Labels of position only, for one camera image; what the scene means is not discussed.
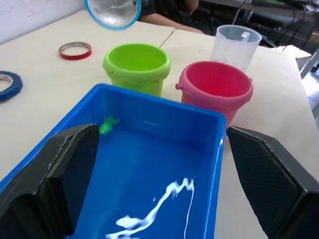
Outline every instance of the blue tray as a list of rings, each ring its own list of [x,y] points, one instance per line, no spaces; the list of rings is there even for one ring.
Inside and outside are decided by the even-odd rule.
[[[121,121],[100,136],[75,234],[69,239],[212,239],[225,117],[108,85],[96,85],[47,139],[84,123]]]

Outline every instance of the person's arm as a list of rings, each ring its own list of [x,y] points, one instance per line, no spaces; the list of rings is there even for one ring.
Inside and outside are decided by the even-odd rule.
[[[196,29],[196,28],[193,28],[190,26],[182,25],[182,24],[175,22],[173,20],[170,20],[167,17],[162,16],[158,13],[153,13],[150,15],[142,16],[142,17],[140,17],[140,21],[152,23],[152,24],[156,24],[156,25],[172,26],[176,29],[181,29],[181,30],[185,30],[185,31],[192,31],[192,32],[203,34],[203,32],[199,29]]]
[[[184,0],[184,4],[189,12],[194,12],[198,8],[199,0]]]

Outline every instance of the pink bucket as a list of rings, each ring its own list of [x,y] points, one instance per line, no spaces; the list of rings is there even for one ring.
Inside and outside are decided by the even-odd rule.
[[[188,65],[176,89],[183,91],[182,103],[224,114],[227,126],[253,95],[252,80],[248,76],[235,67],[212,61]]]

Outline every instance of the green bucket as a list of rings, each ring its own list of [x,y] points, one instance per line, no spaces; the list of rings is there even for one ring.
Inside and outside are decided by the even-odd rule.
[[[170,60],[156,46],[125,44],[106,54],[103,68],[112,85],[160,97],[163,80],[169,74]]]

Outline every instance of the tape roll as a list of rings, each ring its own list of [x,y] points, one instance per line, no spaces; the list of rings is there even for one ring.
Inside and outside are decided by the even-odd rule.
[[[10,85],[3,91],[0,91],[0,101],[6,101],[18,94],[22,89],[21,77],[9,71],[0,71],[0,81],[10,81]]]
[[[69,49],[72,47],[83,47],[83,48],[87,49],[87,51],[83,54],[80,54],[80,55],[66,55],[66,54],[64,54],[64,51],[66,49]],[[81,59],[84,59],[92,54],[92,48],[88,43],[85,43],[85,42],[80,42],[80,41],[70,42],[70,43],[64,44],[63,46],[61,46],[59,48],[59,54],[62,58],[67,59],[67,60],[81,60]]]

